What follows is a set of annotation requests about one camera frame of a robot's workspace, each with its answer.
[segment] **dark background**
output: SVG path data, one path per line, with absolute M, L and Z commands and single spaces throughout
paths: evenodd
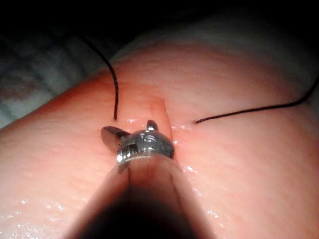
M 317 55 L 318 9 L 315 3 L 292 1 L 258 2 L 255 4 L 226 4 L 210 1 L 204 4 L 147 2 L 45 2 L 30 6 L 15 3 L 3 5 L 2 33 L 19 32 L 26 28 L 41 28 L 47 24 L 68 26 L 92 34 L 107 34 L 126 43 L 137 34 L 155 27 L 176 22 L 192 22 L 207 15 L 238 9 L 251 17 L 257 17 L 278 30 L 297 38 Z

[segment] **gray fabric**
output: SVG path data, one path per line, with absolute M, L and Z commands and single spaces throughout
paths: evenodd
M 105 66 L 68 29 L 48 27 L 17 32 L 0 36 L 0 128 Z M 120 48 L 107 37 L 86 37 L 107 59 Z

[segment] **metal jaw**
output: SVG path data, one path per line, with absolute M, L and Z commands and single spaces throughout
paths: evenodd
M 164 134 L 158 131 L 158 126 L 148 120 L 146 130 L 129 134 L 119 128 L 107 126 L 101 129 L 104 144 L 116 152 L 118 164 L 132 160 L 137 153 L 160 153 L 168 158 L 174 157 L 174 145 Z

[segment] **black suture thread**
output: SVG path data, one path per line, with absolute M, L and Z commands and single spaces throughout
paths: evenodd
M 293 102 L 290 102 L 290 103 L 285 103 L 285 104 L 263 106 L 263 107 L 251 108 L 251 109 L 246 109 L 246 110 L 241 110 L 241 111 L 234 111 L 234 112 L 225 113 L 225 114 L 216 115 L 216 116 L 210 116 L 210 117 L 206 117 L 206 118 L 203 118 L 201 120 L 196 121 L 195 124 L 203 123 L 203 122 L 208 121 L 208 120 L 221 118 L 221 117 L 226 117 L 226 116 L 232 116 L 232 115 L 248 113 L 248 112 L 255 112 L 255 111 L 263 111 L 263 110 L 269 110 L 269 109 L 276 109 L 276 108 L 291 107 L 291 106 L 295 106 L 295 105 L 301 104 L 302 102 L 304 102 L 306 99 L 309 98 L 309 96 L 315 90 L 318 82 L 319 82 L 319 75 L 317 76 L 315 82 L 310 87 L 310 89 L 304 94 L 304 96 L 302 96 L 300 99 L 298 99 L 296 101 L 293 101 Z
M 109 63 L 109 61 L 106 59 L 106 57 L 84 36 L 77 34 L 77 36 L 85 42 L 93 51 L 95 51 L 96 54 L 98 54 L 101 59 L 105 62 L 105 64 L 109 67 L 110 72 L 112 74 L 113 82 L 114 82 L 114 88 L 115 88 L 115 103 L 114 103 L 114 112 L 113 112 L 113 120 L 116 121 L 118 117 L 118 104 L 119 104 L 119 85 L 118 81 L 116 79 L 115 71 L 112 67 L 112 65 Z

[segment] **skin fold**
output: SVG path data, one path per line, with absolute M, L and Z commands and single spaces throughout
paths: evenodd
M 147 120 L 174 142 L 176 160 L 217 239 L 319 237 L 314 98 L 194 124 L 295 100 L 316 75 L 309 73 L 303 84 L 307 67 L 298 75 L 273 61 L 274 55 L 214 44 L 196 31 L 183 34 L 189 36 L 185 41 L 140 38 L 113 59 L 116 122 L 113 80 L 105 68 L 0 131 L 1 238 L 59 238 L 116 164 L 100 129 L 134 132 Z

